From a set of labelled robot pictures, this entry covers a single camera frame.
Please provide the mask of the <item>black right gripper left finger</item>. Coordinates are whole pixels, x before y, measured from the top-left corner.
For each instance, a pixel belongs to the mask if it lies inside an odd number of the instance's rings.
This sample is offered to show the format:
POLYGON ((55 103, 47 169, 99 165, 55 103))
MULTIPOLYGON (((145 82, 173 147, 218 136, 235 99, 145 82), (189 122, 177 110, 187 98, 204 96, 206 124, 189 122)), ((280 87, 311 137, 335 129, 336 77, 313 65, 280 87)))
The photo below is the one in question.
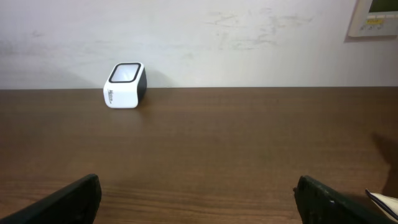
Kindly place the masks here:
POLYGON ((101 201, 96 174, 88 174, 51 195, 1 219, 1 224, 92 224, 101 201))

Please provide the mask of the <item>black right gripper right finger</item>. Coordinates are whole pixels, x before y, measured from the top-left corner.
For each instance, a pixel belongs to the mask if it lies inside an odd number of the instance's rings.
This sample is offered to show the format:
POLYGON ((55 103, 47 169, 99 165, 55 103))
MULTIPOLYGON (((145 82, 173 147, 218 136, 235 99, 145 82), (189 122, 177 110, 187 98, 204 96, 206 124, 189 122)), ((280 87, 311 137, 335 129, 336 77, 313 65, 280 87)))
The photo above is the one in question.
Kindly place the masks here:
POLYGON ((394 224, 318 180, 303 175, 294 188, 303 224, 394 224))

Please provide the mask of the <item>yellow snack bag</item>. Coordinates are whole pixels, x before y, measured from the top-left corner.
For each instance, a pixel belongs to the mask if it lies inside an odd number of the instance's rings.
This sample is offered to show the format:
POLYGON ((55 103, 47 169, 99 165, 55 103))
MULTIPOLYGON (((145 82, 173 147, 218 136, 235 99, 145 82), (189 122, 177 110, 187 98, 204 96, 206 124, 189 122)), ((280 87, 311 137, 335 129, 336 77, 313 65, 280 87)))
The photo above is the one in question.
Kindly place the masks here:
POLYGON ((397 223, 397 199, 365 190, 371 201, 392 221, 397 223))

